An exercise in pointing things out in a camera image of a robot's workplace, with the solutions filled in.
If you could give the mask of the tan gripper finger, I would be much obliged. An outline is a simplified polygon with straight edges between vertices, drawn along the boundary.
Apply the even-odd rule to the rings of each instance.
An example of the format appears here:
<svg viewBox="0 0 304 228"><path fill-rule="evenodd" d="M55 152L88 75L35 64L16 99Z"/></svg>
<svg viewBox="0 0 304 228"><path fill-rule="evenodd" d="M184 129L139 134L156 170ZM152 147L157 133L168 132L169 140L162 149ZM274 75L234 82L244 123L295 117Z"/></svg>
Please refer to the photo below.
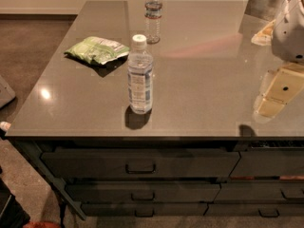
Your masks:
<svg viewBox="0 0 304 228"><path fill-rule="evenodd" d="M274 25L275 20L269 22L263 29L253 36L251 42L258 46L270 46L272 44Z"/></svg>
<svg viewBox="0 0 304 228"><path fill-rule="evenodd" d="M284 63L264 75L255 101L255 115L273 118L304 89L304 66Z"/></svg>

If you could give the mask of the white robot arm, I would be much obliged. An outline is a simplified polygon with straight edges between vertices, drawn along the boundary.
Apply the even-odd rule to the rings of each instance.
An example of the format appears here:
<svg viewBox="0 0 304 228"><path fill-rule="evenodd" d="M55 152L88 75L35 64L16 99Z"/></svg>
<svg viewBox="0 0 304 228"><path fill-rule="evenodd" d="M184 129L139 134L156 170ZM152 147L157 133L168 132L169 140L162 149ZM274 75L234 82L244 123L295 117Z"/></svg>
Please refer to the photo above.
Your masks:
<svg viewBox="0 0 304 228"><path fill-rule="evenodd" d="M270 46L283 61L265 74L254 104L256 118L271 120L304 89L304 0L283 0L275 19L251 42Z"/></svg>

